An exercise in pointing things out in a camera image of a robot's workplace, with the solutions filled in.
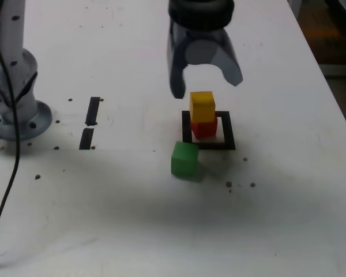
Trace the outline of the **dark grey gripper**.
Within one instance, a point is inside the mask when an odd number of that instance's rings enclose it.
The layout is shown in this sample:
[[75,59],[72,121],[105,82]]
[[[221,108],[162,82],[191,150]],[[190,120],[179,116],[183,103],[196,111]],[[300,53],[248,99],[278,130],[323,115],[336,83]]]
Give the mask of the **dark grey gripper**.
[[[186,38],[189,39],[187,48],[184,44],[180,44]],[[224,28],[209,32],[196,31],[170,21],[167,62],[169,85],[175,99],[184,98],[186,84],[183,71],[188,64],[214,65],[233,86],[243,81],[232,42]]]

